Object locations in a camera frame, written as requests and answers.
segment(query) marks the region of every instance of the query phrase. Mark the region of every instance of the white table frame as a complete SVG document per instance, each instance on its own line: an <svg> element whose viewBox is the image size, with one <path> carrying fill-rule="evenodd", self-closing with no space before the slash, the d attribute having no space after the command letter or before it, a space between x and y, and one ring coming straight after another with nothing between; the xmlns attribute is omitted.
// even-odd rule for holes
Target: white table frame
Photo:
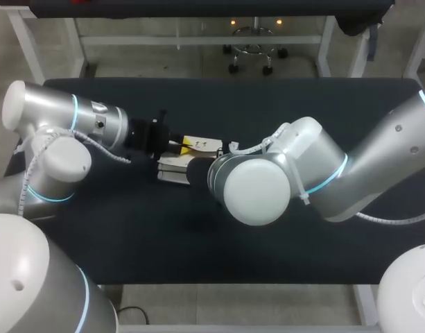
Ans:
<svg viewBox="0 0 425 333"><path fill-rule="evenodd" d="M38 51L35 36L26 25L26 19L37 19L27 6L0 6L1 10L7 12L10 22L17 34L19 43L31 68L35 82L42 84L46 80L41 56ZM65 18L67 35L74 57L74 65L70 74L71 78L84 76L87 66L85 46L87 45L224 45L224 44L319 44L316 65L321 77L330 77L331 71L327 62L329 44L332 31L336 22L335 17L328 16L324 23L321 35L304 36L266 36L266 37L237 37L237 36L182 36L178 33L168 37L154 36L84 36L78 30L76 19ZM354 55L350 77L361 77L366 66L367 36L359 37L359 43Z"/></svg>
<svg viewBox="0 0 425 333"><path fill-rule="evenodd" d="M419 69L420 63L425 59L425 28L420 31L419 37L415 43L413 53L411 54L408 66L405 69L404 77L415 79L421 86L417 70Z"/></svg>

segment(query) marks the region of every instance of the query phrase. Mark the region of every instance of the table leg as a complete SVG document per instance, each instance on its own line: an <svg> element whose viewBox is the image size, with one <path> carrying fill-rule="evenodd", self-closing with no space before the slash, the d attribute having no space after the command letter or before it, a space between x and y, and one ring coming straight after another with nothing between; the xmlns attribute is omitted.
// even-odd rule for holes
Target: table leg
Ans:
<svg viewBox="0 0 425 333"><path fill-rule="evenodd" d="M379 314L377 313L376 301L370 284L355 284L354 295L360 320L363 326L375 326L379 322Z"/></svg>
<svg viewBox="0 0 425 333"><path fill-rule="evenodd" d="M329 43L331 42L332 31L334 29L334 24L336 23L336 18L334 16L328 16L326 22L324 23L322 41L320 43L320 48L318 49L317 56L317 70L320 77L328 78L331 77L331 71L329 70L328 65L328 50Z"/></svg>
<svg viewBox="0 0 425 333"><path fill-rule="evenodd" d="M348 71L348 78L361 78L365 71L369 51L370 30L367 29L358 39L356 53Z"/></svg>
<svg viewBox="0 0 425 333"><path fill-rule="evenodd" d="M75 59L75 63L71 70L71 78L82 78L85 74L87 58L81 43L80 31L78 30L76 19L66 18L64 19L64 24L66 26L67 35L69 36L73 58Z"/></svg>
<svg viewBox="0 0 425 333"><path fill-rule="evenodd" d="M17 34L27 63L31 68L33 78L36 83L42 85L46 78L40 63L37 42L35 41L31 30L26 25L26 22L21 17L19 10L8 10L7 14L9 16L10 23L13 26L13 30L15 30L15 33Z"/></svg>
<svg viewBox="0 0 425 333"><path fill-rule="evenodd" d="M408 66L406 66L404 72L404 78L414 78L417 82L422 85L420 82L419 76L417 75L417 70L419 69L420 63L425 58L425 29L422 30L417 38L417 42L415 43L413 53L408 62Z"/></svg>

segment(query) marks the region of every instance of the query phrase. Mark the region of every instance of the yellow label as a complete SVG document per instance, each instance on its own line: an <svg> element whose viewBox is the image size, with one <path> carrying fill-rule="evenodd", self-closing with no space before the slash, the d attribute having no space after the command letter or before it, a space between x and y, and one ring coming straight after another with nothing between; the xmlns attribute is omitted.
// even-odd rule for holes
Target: yellow label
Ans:
<svg viewBox="0 0 425 333"><path fill-rule="evenodd" d="M183 144L192 146L192 142L190 142L186 137L183 138ZM191 151L190 148L183 147L180 155L189 154L190 151Z"/></svg>

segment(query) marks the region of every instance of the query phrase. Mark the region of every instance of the black cable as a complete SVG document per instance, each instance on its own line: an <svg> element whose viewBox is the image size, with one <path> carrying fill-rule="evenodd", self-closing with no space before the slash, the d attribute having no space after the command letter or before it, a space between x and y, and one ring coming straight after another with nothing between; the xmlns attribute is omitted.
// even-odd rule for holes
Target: black cable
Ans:
<svg viewBox="0 0 425 333"><path fill-rule="evenodd" d="M121 312L129 309L138 309L143 313L144 319L146 320L146 325L149 325L149 317L146 311L144 311L141 307L123 307L116 312L116 315L119 315Z"/></svg>

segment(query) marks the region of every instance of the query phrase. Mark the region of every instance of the white joint cap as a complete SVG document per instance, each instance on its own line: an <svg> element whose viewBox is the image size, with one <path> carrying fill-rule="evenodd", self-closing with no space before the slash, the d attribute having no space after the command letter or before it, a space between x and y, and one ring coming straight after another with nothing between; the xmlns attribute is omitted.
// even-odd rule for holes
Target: white joint cap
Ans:
<svg viewBox="0 0 425 333"><path fill-rule="evenodd" d="M248 160L229 174L224 199L229 212L240 222L269 224L288 207L289 180L283 170L270 161Z"/></svg>
<svg viewBox="0 0 425 333"><path fill-rule="evenodd" d="M26 84L24 81L13 82L6 92L3 102L3 125L8 130L14 131L24 110L26 97Z"/></svg>
<svg viewBox="0 0 425 333"><path fill-rule="evenodd" d="M42 231L22 217L0 214L0 333L11 331L29 310L48 267Z"/></svg>
<svg viewBox="0 0 425 333"><path fill-rule="evenodd" d="M425 333L425 245L403 254L387 269L377 309L383 333Z"/></svg>
<svg viewBox="0 0 425 333"><path fill-rule="evenodd" d="M42 154L40 165L53 179L79 182L89 173L92 158L85 145L77 139L60 137Z"/></svg>

